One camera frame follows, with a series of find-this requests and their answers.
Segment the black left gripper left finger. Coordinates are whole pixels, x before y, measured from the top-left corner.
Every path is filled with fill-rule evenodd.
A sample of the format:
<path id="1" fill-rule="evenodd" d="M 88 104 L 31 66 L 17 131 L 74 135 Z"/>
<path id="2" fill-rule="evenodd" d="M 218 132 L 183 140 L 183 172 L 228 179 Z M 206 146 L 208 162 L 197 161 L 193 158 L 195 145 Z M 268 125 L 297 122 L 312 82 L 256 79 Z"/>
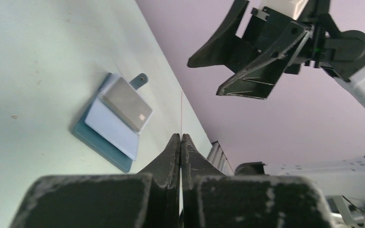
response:
<path id="1" fill-rule="evenodd" d="M 38 178 L 12 228 L 177 228 L 180 135 L 136 174 Z"/>

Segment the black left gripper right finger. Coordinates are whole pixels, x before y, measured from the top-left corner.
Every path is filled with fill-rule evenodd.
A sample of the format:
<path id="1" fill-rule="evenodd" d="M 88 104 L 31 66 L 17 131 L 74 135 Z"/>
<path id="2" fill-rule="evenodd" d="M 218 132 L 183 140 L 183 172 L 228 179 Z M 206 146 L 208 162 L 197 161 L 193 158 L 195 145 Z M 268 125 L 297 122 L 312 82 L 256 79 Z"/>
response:
<path id="1" fill-rule="evenodd" d="M 299 176 L 227 176 L 181 141 L 183 218 L 187 228 L 331 228 L 321 190 Z"/>

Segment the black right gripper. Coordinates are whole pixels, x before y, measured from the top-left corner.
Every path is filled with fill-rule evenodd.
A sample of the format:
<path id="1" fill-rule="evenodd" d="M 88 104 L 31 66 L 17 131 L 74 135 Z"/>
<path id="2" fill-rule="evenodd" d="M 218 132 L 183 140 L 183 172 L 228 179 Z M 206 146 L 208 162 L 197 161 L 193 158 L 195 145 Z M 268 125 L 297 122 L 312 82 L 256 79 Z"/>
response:
<path id="1" fill-rule="evenodd" d="M 189 68 L 224 65 L 235 73 L 219 86 L 218 96 L 266 99 L 284 72 L 298 74 L 311 61 L 321 65 L 328 31 L 323 17 L 329 15 L 330 1 L 263 0 L 240 38 L 236 32 L 248 4 L 235 0 L 214 34 L 187 62 Z M 251 60 L 256 50 L 260 54 Z"/>

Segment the blue card holder wallet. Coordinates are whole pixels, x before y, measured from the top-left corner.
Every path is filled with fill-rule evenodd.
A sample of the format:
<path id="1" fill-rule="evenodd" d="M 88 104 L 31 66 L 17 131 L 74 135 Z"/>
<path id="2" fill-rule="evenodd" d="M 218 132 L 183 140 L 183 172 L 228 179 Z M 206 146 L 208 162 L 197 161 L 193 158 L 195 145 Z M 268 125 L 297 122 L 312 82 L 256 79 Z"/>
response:
<path id="1" fill-rule="evenodd" d="M 137 158 L 141 132 L 137 133 L 132 130 L 100 99 L 101 90 L 111 83 L 113 75 L 116 78 L 123 77 L 120 73 L 107 74 L 71 132 L 112 165 L 122 172 L 128 173 L 133 161 Z M 148 81 L 148 76 L 140 73 L 128 82 L 138 91 Z"/>

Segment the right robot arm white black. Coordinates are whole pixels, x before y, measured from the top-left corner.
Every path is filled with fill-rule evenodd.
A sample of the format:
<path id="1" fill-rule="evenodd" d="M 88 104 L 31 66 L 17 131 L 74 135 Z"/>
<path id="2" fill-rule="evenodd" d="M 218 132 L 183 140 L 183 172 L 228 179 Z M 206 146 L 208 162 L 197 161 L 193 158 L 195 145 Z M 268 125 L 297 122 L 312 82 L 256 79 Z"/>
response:
<path id="1" fill-rule="evenodd" d="M 365 33 L 340 31 L 330 1 L 263 0 L 239 37 L 248 4 L 234 1 L 214 34 L 188 59 L 190 68 L 223 65 L 233 72 L 218 96 L 266 99 L 283 74 L 297 75 L 314 63 L 365 109 Z"/>

